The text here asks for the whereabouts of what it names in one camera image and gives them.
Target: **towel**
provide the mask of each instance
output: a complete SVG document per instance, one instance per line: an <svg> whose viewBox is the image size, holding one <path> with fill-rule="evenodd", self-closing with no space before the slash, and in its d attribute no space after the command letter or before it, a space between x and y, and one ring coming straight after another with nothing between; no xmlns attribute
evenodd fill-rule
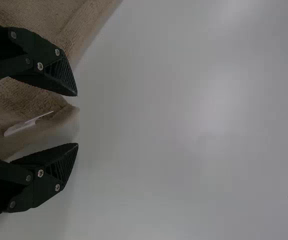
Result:
<svg viewBox="0 0 288 240"><path fill-rule="evenodd" d="M63 49L72 66L121 0L0 0L0 25L26 28ZM35 126L4 137L19 122L44 113ZM38 138L67 124L79 109L61 95L19 82L0 80L0 158L5 160Z"/></svg>

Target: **screw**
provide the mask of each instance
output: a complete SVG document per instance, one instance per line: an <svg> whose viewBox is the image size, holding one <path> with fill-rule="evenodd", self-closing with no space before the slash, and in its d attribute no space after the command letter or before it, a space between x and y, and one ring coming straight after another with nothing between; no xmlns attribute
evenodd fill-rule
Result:
<svg viewBox="0 0 288 240"><path fill-rule="evenodd" d="M32 176L31 176L31 175L27 175L27 176L26 176L26 182L31 181L31 179L32 179Z"/></svg>
<svg viewBox="0 0 288 240"><path fill-rule="evenodd" d="M38 63L37 63L37 69L40 70L40 71L42 71L43 68L44 68L43 64L42 64L41 62L38 62Z"/></svg>
<svg viewBox="0 0 288 240"><path fill-rule="evenodd" d="M58 192L60 190L61 186L59 184L55 185L55 191Z"/></svg>
<svg viewBox="0 0 288 240"><path fill-rule="evenodd" d="M10 36L11 36L13 39L16 39L16 38L17 38L16 32L14 32L14 31L11 31L11 32L10 32Z"/></svg>
<svg viewBox="0 0 288 240"><path fill-rule="evenodd" d="M16 201L11 201L9 204L9 208L13 209L13 208L15 208L15 205L16 205Z"/></svg>
<svg viewBox="0 0 288 240"><path fill-rule="evenodd" d="M38 176L39 178L41 178L41 177L43 177L43 175L44 175L43 169L38 170L37 176Z"/></svg>

